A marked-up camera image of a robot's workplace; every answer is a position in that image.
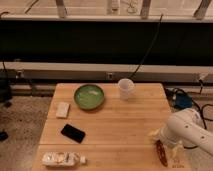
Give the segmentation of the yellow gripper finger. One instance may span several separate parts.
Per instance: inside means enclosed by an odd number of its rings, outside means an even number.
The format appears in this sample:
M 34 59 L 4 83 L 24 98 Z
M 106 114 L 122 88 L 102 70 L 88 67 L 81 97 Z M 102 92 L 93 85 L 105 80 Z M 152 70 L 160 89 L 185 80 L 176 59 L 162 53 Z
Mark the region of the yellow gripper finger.
M 151 132 L 148 134 L 148 137 L 149 137 L 152 141 L 158 141 L 158 140 L 160 139 L 160 132 L 161 132 L 160 129 L 151 131 Z
M 179 141 L 178 144 L 175 145 L 174 148 L 172 148 L 172 150 L 171 150 L 172 158 L 175 158 L 177 156 L 178 150 L 182 147 L 183 147 L 183 144 L 181 141 Z

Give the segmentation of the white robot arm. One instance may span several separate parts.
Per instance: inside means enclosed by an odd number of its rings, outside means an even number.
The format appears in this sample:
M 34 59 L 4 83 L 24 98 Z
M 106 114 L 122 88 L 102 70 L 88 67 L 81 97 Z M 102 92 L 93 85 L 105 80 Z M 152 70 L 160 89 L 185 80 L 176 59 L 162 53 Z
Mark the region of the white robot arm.
M 160 140 L 176 157 L 178 149 L 184 141 L 188 141 L 213 156 L 213 133 L 199 125 L 201 116 L 193 108 L 186 108 L 171 114 L 165 124 L 151 131 L 148 137 L 151 141 Z

